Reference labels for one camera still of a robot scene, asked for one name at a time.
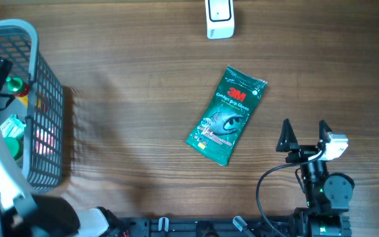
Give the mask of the orange sauce bottle green cap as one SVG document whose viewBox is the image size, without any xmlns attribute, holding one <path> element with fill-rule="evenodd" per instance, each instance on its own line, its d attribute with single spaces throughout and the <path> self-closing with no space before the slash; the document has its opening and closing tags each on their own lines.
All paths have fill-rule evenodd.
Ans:
<svg viewBox="0 0 379 237">
<path fill-rule="evenodd" d="M 28 106 L 29 84 L 17 77 L 7 77 L 7 89 L 16 97 L 23 106 Z"/>
</svg>

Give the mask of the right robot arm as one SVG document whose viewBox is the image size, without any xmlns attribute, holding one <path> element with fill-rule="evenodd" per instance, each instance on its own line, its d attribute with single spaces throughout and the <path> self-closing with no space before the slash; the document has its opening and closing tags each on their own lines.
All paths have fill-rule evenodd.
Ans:
<svg viewBox="0 0 379 237">
<path fill-rule="evenodd" d="M 316 145 L 300 145 L 288 119 L 283 121 L 277 152 L 287 152 L 286 163 L 295 165 L 301 174 L 297 181 L 305 194 L 306 208 L 296 208 L 288 221 L 289 236 L 352 235 L 349 202 L 355 183 L 344 173 L 330 174 L 327 162 L 340 157 L 348 147 L 345 134 L 331 130 L 325 120 L 319 122 Z"/>
</svg>

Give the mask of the mint toilet tissue packet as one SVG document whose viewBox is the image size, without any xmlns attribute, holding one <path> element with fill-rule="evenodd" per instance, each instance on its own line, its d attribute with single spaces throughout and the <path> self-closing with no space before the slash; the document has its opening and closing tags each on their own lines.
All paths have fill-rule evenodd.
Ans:
<svg viewBox="0 0 379 237">
<path fill-rule="evenodd" d="M 0 129 L 4 138 L 10 137 L 21 140 L 24 137 L 26 124 L 18 118 L 18 115 L 12 114 L 0 126 Z"/>
</svg>

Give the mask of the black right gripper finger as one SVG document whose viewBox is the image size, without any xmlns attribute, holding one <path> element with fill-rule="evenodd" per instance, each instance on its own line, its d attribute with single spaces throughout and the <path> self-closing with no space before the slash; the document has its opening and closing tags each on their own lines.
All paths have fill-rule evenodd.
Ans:
<svg viewBox="0 0 379 237">
<path fill-rule="evenodd" d="M 287 118 L 283 121 L 282 132 L 276 145 L 277 152 L 290 152 L 298 149 L 297 138 L 294 134 L 290 120 Z"/>
<path fill-rule="evenodd" d="M 332 132 L 332 129 L 328 126 L 325 120 L 319 121 L 319 143 L 326 144 L 330 142 L 329 133 Z"/>
</svg>

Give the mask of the green lid white jar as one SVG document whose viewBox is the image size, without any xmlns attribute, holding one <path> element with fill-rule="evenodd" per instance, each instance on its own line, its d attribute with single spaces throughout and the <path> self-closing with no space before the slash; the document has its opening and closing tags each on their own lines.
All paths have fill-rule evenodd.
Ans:
<svg viewBox="0 0 379 237">
<path fill-rule="evenodd" d="M 6 137 L 4 138 L 5 143 L 15 161 L 19 160 L 23 156 L 23 149 L 24 145 L 22 141 L 12 138 L 12 137 Z"/>
</svg>

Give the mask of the green 3M gloves packet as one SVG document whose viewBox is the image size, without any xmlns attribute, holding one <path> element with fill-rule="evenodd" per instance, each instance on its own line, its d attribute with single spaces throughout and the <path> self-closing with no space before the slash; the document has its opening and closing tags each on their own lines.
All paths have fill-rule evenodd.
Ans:
<svg viewBox="0 0 379 237">
<path fill-rule="evenodd" d="M 186 143 L 206 158 L 226 166 L 266 86 L 267 81 L 228 66 Z"/>
</svg>

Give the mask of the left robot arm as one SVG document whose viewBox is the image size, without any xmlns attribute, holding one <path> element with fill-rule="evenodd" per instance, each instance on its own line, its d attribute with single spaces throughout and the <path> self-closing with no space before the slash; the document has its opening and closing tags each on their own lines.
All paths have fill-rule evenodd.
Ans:
<svg viewBox="0 0 379 237">
<path fill-rule="evenodd" d="M 0 58 L 0 91 L 11 67 Z M 35 193 L 0 130 L 0 236 L 103 236 L 108 229 L 99 208 L 75 211 L 63 198 Z"/>
</svg>

